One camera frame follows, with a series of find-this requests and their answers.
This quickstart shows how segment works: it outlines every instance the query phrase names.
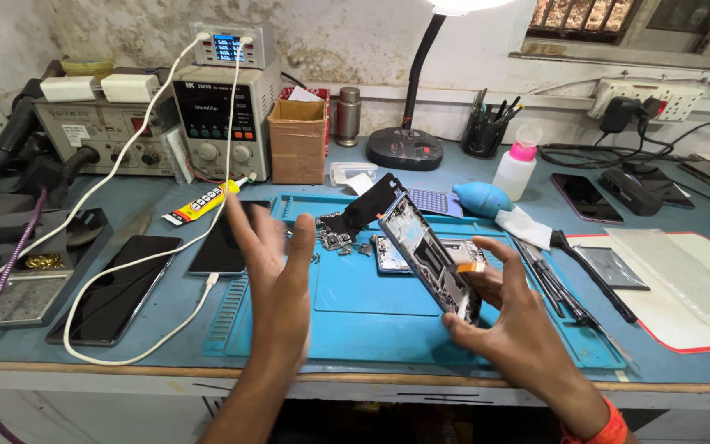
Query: desk lamp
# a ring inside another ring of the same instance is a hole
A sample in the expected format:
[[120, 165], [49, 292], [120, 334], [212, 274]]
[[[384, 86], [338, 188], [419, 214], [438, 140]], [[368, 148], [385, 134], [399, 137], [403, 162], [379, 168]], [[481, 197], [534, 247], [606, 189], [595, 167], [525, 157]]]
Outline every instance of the desk lamp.
[[425, 131], [412, 129], [420, 70], [429, 48], [447, 16], [464, 16], [470, 11], [495, 8], [513, 0], [429, 0], [429, 2], [435, 5], [433, 9], [435, 15], [426, 28], [409, 71], [407, 101], [401, 127], [382, 128], [371, 133], [366, 145], [366, 156], [381, 167], [431, 171], [440, 166], [443, 160], [443, 146], [440, 141]]

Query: human hand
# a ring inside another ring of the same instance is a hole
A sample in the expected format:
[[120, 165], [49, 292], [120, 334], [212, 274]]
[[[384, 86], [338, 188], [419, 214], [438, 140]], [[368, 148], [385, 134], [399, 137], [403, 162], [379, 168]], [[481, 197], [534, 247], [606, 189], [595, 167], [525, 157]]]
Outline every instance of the human hand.
[[476, 236], [473, 243], [503, 263], [499, 288], [486, 276], [476, 284], [481, 286], [477, 287], [481, 297], [500, 315], [492, 328], [477, 328], [455, 314], [444, 314], [451, 340], [483, 356], [506, 379], [536, 395], [572, 433], [592, 438], [609, 419], [609, 409], [569, 357], [539, 293], [528, 288], [521, 257], [497, 239]]
[[[473, 244], [476, 247], [488, 250], [491, 246], [490, 239], [483, 236], [474, 236]], [[470, 283], [479, 296], [491, 306], [500, 310], [503, 301], [500, 299], [500, 289], [503, 288], [503, 273], [497, 268], [487, 267], [483, 272], [466, 273]]]
[[226, 204], [229, 224], [245, 259], [251, 286], [251, 360], [267, 361], [279, 368], [291, 366], [294, 373], [308, 351], [309, 264], [316, 243], [314, 219], [301, 214], [295, 221], [285, 265], [286, 226], [272, 219], [265, 208], [253, 206], [251, 229], [240, 201], [230, 194]]

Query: black phone screen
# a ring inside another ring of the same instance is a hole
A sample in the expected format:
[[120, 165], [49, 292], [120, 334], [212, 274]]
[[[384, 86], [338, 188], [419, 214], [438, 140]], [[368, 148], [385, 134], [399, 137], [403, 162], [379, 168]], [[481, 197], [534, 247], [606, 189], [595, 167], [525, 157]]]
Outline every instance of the black phone screen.
[[634, 176], [637, 182], [654, 197], [666, 204], [685, 208], [695, 208], [695, 205], [686, 198], [684, 193], [676, 187], [662, 170], [655, 166], [624, 164], [623, 170]]
[[[181, 244], [180, 238], [133, 236], [104, 269], [171, 251]], [[86, 345], [111, 345], [116, 342], [171, 258], [171, 254], [156, 257], [97, 278], [78, 303], [70, 324], [70, 340]], [[48, 333], [48, 342], [62, 342], [67, 315], [65, 313]]]
[[[253, 206], [269, 208], [270, 201], [241, 201], [249, 222], [253, 218]], [[204, 244], [196, 253], [196, 257], [188, 268], [189, 274], [209, 273], [242, 273], [245, 271], [245, 260], [240, 253], [240, 247], [234, 240], [232, 227], [225, 214], [215, 223], [210, 234], [204, 239]]]
[[555, 173], [552, 181], [567, 196], [569, 204], [583, 219], [620, 224], [623, 217], [585, 176]]

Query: orange wristband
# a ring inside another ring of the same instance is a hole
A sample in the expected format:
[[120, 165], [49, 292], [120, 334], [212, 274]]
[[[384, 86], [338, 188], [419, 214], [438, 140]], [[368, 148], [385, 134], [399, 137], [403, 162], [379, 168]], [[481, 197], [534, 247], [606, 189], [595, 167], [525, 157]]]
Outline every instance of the orange wristband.
[[607, 407], [610, 408], [610, 420], [606, 422], [606, 426], [590, 441], [582, 441], [572, 436], [561, 424], [563, 429], [561, 444], [623, 444], [626, 441], [629, 428], [626, 427], [626, 422], [624, 422], [621, 412], [608, 399], [602, 398], [604, 398]]

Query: pink bottle cap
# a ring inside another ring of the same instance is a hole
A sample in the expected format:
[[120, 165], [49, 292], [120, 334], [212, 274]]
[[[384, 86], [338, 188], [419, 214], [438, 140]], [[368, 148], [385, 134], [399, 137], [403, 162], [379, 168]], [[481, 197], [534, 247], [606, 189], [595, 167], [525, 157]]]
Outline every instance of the pink bottle cap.
[[509, 151], [509, 156], [514, 157], [520, 162], [529, 162], [533, 160], [536, 156], [535, 146], [524, 146], [517, 142], [511, 146], [511, 151]]

